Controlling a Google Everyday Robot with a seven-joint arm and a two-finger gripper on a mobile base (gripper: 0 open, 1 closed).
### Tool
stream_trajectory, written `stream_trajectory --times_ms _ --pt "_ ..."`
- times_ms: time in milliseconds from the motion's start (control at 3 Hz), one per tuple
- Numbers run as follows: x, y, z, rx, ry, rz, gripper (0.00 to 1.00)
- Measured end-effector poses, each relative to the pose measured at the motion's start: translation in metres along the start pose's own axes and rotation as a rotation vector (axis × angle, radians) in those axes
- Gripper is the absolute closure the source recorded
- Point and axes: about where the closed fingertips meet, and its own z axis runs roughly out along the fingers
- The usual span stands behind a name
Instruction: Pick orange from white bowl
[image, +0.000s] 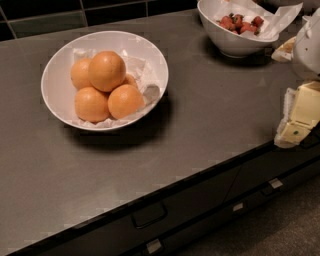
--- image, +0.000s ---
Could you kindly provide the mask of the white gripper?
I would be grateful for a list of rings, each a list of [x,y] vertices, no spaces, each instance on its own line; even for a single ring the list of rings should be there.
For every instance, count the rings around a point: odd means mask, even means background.
[[[277,62],[291,62],[298,75],[320,75],[320,8],[304,23],[296,37],[271,55]],[[283,118],[274,144],[280,148],[299,145],[320,122],[320,82],[307,81],[284,96]]]

